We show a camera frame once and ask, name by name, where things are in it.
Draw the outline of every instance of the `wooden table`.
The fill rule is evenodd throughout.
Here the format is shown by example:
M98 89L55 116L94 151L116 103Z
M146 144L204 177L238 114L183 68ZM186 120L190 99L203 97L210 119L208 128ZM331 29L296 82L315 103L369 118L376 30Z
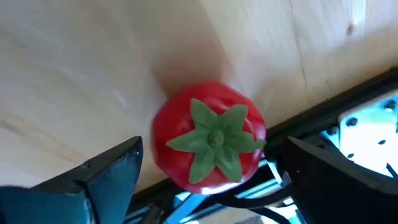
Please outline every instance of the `wooden table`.
M131 136L137 190L165 175L150 122L221 80L273 126L396 65L396 0L3 0L0 184L32 186Z

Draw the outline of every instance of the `toy tomato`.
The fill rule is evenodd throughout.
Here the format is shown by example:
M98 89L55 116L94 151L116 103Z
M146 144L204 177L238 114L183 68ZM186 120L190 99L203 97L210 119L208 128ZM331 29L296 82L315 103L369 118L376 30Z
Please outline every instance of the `toy tomato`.
M251 100L221 83L174 94L152 123L155 163L195 194L217 194L247 181L265 145L264 120Z

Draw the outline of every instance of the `screw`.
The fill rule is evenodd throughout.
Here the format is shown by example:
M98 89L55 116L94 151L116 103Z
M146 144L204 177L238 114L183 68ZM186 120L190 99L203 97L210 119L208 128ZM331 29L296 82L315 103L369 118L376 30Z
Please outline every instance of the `screw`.
M387 112L393 112L397 106L397 102L395 100L390 100L384 105L384 109Z
M337 127L329 128L326 131L326 133L328 133L328 135L330 135L330 136L333 136L333 135L337 134L337 132L338 132L338 128Z
M350 118L349 120L347 120L346 125L348 127L353 127L356 126L358 124L358 119L356 118Z

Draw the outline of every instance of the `metal bracket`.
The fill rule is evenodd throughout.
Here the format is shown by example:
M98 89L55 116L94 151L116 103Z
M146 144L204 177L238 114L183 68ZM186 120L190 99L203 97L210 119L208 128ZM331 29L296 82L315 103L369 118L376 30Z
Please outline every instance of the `metal bracket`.
M392 177L398 169L398 90L340 114L340 131L324 132L349 160Z

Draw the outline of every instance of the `black cable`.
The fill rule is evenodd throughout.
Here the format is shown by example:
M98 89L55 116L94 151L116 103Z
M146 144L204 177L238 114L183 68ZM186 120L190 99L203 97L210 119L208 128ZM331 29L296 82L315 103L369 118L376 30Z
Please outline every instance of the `black cable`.
M391 167L391 165L389 163L387 163L386 168L387 168L388 172L390 172L390 174L392 175L393 178L398 178L397 172Z
M278 214L277 212L272 211L269 208L263 207L263 208L252 208L249 209L252 212L255 212L259 215L265 216L267 218L272 219L273 221L279 223L279 224L290 224L287 218L285 218L283 215Z
M233 208L261 208L266 205L270 205L276 202L279 202L287 197L293 191L293 187L291 185L286 186L283 189L280 189L270 195L259 197L259 198L236 198L235 196L227 196L224 194L213 195L211 199L213 199L216 203L233 207Z
M285 203L283 203L282 205L275 206L275 208L286 208L286 207L289 207L292 205L294 205L294 202L287 204L287 205Z

